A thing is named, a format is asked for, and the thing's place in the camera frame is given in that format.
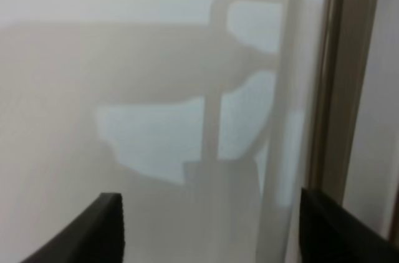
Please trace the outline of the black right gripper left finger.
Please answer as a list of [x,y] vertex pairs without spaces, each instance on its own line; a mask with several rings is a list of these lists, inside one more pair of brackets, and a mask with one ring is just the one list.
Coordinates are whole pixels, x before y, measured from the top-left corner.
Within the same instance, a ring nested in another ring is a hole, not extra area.
[[125,225],[120,193],[102,193],[24,262],[123,262]]

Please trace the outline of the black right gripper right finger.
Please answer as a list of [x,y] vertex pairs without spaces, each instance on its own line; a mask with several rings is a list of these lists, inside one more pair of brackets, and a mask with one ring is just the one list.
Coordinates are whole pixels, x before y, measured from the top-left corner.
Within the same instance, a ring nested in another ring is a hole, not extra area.
[[302,189],[299,214],[302,262],[398,262],[398,248],[321,191]]

